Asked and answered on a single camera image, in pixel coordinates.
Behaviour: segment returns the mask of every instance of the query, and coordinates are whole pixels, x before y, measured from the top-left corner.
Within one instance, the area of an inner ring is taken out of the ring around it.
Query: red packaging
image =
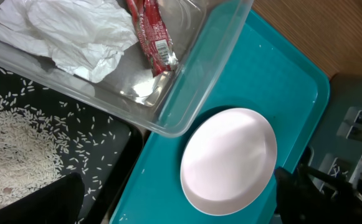
[[[176,69],[178,59],[157,0],[126,0],[143,51],[152,66],[153,76]]]

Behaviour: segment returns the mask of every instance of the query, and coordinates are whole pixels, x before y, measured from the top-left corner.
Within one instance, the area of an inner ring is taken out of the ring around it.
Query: black mat
[[[21,96],[22,88],[24,86],[23,81],[29,84],[30,80],[13,74],[3,74],[0,71],[0,94],[4,97],[10,91],[12,94],[18,94],[16,104],[12,107],[23,108],[25,105],[30,105],[38,110],[41,109],[45,116],[58,116],[61,118],[66,117],[66,123],[69,127],[67,132],[65,127],[58,126],[61,131],[65,132],[71,139],[82,137],[77,131],[85,134],[88,141],[92,143],[87,144],[80,141],[83,144],[83,148],[79,149],[76,143],[71,141],[69,147],[69,154],[60,153],[65,168],[62,170],[62,175],[69,174],[71,172],[78,172],[81,174],[83,182],[85,184],[85,194],[89,188],[96,190],[91,194],[84,197],[83,207],[80,211],[79,218],[84,218],[82,223],[100,223],[104,214],[108,210],[110,204],[116,203],[122,193],[122,190],[126,184],[126,181],[130,175],[131,169],[134,166],[140,151],[143,148],[143,138],[141,133],[134,126],[127,124],[126,122],[111,116],[108,123],[109,114],[104,113],[94,107],[81,103],[69,96],[63,95],[54,90],[43,90],[44,86],[33,83],[35,91],[28,92],[27,89],[24,91],[25,95]],[[67,103],[66,107],[63,107],[59,102]],[[67,117],[69,112],[73,112],[74,115]],[[110,135],[111,132],[115,135],[115,139]],[[93,141],[99,143],[98,146],[93,146]],[[88,157],[87,166],[88,171],[85,175],[82,173],[83,168],[83,157],[79,156],[76,150],[86,150],[90,155],[83,153]],[[70,161],[71,158],[76,158],[79,162],[74,160]],[[77,169],[68,170],[68,165],[74,165]]]

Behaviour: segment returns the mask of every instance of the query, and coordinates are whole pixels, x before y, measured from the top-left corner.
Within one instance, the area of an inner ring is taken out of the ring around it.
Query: clear plastic container
[[[100,83],[71,76],[49,58],[1,42],[0,66],[156,133],[179,136],[190,127],[221,74],[253,0],[158,1],[180,60],[170,77],[153,78],[139,43],[125,51],[117,69]],[[126,8],[125,0],[118,3]],[[230,4],[232,10],[211,18],[219,4]]]

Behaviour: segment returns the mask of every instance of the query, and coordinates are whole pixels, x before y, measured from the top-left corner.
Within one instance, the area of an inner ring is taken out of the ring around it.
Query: teal tray
[[[211,14],[192,57],[213,48],[208,36],[221,32],[219,24],[226,22],[216,16],[223,16],[227,7],[222,4]],[[183,82],[179,80],[174,89]],[[329,92],[325,74],[252,11],[189,131],[173,139],[150,136],[110,223],[268,223],[276,207],[274,177],[252,204],[232,215],[205,215],[190,205],[179,179],[185,145],[210,116],[228,108],[250,108],[265,116],[275,131],[277,166],[292,171],[328,103]],[[173,91],[171,100],[182,100],[179,96]],[[176,113],[176,108],[169,103],[166,113]]]

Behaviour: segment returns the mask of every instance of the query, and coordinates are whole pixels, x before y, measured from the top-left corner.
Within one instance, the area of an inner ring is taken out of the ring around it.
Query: wooden table
[[[362,0],[255,0],[253,9],[329,78],[362,74]]]

